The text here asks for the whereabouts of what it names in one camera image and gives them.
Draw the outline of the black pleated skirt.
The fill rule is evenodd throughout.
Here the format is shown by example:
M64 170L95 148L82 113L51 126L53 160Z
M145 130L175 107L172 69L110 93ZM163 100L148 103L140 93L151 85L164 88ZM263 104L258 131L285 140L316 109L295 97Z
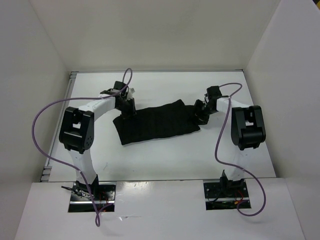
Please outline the black pleated skirt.
M192 121L192 113L193 106L179 99L162 106L139 109L130 118L118 116L113 124L124 146L197 132L200 127Z

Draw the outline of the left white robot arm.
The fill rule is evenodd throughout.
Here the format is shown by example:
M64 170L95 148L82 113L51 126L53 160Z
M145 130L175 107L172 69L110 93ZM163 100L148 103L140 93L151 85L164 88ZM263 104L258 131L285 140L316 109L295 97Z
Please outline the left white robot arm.
M95 121L107 112L117 109L122 117L136 113L133 93L127 84L116 81L113 88L80 107L67 107L59 132L59 141L72 158L76 170L76 190L88 200L99 196L99 177L93 167L91 146L94 142Z

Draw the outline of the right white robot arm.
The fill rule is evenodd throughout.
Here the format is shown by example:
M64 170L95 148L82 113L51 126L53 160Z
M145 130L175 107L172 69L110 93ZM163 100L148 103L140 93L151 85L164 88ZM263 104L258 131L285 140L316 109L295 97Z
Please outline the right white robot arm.
M266 140L266 129L262 108L259 105L248 105L233 99L240 90L229 95L223 95L221 87L214 85L206 89L204 100L197 99L193 106L192 121L197 125L206 125L210 116L224 113L225 118L219 131L214 148L215 160L226 167L233 168L238 173L247 173L254 179L257 177L244 166L236 162L226 162L218 157L218 150L223 133L230 121L230 138L238 151L257 149Z

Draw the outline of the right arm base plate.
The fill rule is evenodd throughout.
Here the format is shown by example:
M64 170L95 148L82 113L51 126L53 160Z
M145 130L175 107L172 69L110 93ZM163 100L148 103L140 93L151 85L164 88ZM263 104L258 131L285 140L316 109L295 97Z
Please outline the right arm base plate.
M207 211L250 209L251 203L247 184L244 179L231 181L227 185L223 180L204 181L204 200Z

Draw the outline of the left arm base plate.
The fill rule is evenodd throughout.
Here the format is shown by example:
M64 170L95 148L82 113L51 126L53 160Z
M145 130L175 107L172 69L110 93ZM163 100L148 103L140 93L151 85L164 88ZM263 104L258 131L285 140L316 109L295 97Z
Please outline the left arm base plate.
M75 182L72 187L61 186L61 188L70 192L69 213L87 213L95 211L87 190L77 188ZM98 211L114 212L116 198L115 182L99 182L97 192L92 195Z

